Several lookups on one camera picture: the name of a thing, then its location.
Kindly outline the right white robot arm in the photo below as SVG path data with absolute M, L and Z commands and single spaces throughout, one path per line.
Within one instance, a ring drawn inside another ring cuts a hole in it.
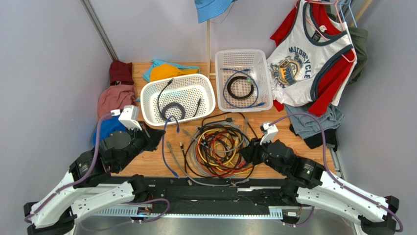
M 261 144 L 252 139 L 239 150 L 248 163 L 266 164 L 285 176 L 278 198 L 286 206 L 309 205 L 360 225 L 368 235 L 393 235 L 399 224 L 394 214 L 399 200 L 375 196 L 332 174 L 324 165 L 298 156 L 279 140 Z

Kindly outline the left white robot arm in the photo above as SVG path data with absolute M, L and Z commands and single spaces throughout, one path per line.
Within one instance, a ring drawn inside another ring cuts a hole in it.
M 86 193 L 120 173 L 137 155 L 155 151 L 166 131 L 144 121 L 134 128 L 114 131 L 69 167 L 60 183 L 39 202 L 23 207 L 29 235 L 65 235 L 76 224 L 118 204 L 147 203 L 149 186 L 143 175 L 133 175 L 123 183 L 86 197 Z

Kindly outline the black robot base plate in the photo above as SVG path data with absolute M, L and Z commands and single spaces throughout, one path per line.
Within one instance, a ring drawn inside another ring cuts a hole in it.
M 222 186 L 219 179 L 146 177 L 150 198 L 169 201 L 170 213 L 266 214 L 269 206 L 298 212 L 301 204 L 282 201 L 282 178 L 255 178 L 236 186 Z

